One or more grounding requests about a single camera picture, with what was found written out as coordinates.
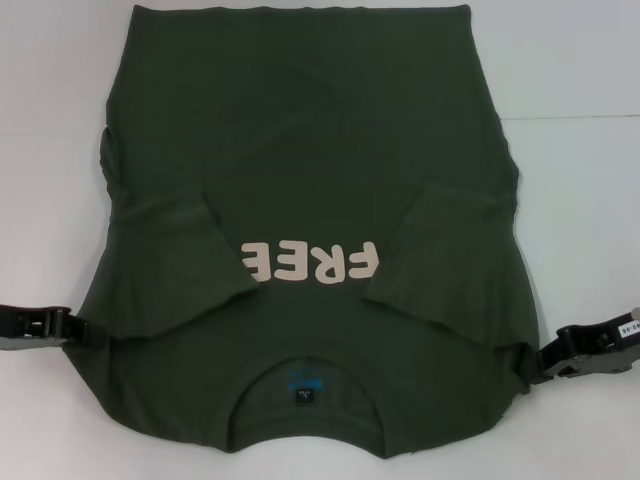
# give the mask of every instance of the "t-shirt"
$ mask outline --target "t-shirt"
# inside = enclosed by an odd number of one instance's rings
[[[116,421],[379,457],[491,428],[538,347],[467,6],[136,7],[108,240],[66,347]]]

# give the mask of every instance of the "white background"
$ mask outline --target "white background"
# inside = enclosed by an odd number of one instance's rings
[[[640,2],[469,3],[522,170],[517,235],[546,343],[560,326],[640,305]],[[86,293],[109,209],[98,141],[132,6],[0,0],[0,304],[77,310]],[[637,479],[639,372],[556,380],[518,398],[489,433],[383,461],[328,439],[225,455],[146,437],[106,416],[60,350],[0,352],[0,478]]]

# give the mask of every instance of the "white tag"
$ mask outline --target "white tag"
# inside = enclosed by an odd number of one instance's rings
[[[620,325],[618,330],[620,331],[620,336],[622,338],[640,333],[640,321],[633,320],[629,323],[625,323],[624,325]]]

